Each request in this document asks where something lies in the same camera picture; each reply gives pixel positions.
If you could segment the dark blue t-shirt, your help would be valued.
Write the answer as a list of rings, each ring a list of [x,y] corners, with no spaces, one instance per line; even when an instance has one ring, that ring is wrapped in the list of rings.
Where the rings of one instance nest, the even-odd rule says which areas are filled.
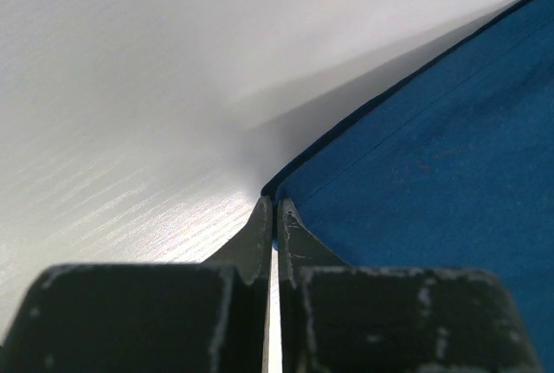
[[[552,371],[553,0],[516,2],[261,192],[351,264],[496,273]]]

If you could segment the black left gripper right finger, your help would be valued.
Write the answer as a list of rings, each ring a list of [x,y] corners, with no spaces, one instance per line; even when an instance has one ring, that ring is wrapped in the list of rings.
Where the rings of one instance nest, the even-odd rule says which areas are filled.
[[[478,268],[352,267],[276,214],[285,372],[538,372],[518,308]]]

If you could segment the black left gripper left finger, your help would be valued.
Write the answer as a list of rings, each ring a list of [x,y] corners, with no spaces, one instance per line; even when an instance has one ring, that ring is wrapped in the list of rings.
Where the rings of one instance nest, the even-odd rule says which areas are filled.
[[[261,371],[272,228],[264,196],[202,263],[46,269],[3,342],[2,371]]]

